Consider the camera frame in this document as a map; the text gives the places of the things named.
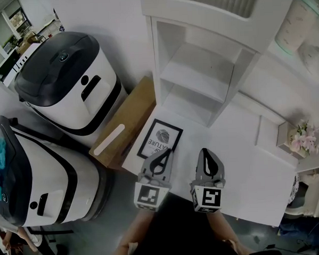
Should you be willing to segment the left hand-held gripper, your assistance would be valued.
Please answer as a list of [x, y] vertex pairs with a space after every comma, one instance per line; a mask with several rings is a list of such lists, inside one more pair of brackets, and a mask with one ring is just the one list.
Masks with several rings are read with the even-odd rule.
[[173, 150], [160, 150], [144, 161], [135, 183], [134, 204], [139, 209], [158, 211], [171, 187]]

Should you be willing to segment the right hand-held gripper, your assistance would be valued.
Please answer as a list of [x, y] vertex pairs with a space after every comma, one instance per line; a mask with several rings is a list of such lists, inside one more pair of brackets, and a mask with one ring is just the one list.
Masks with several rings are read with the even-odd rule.
[[221, 208], [221, 194], [225, 186], [224, 165], [219, 157], [202, 148], [197, 161], [195, 179], [191, 182], [191, 197], [196, 212], [213, 213]]

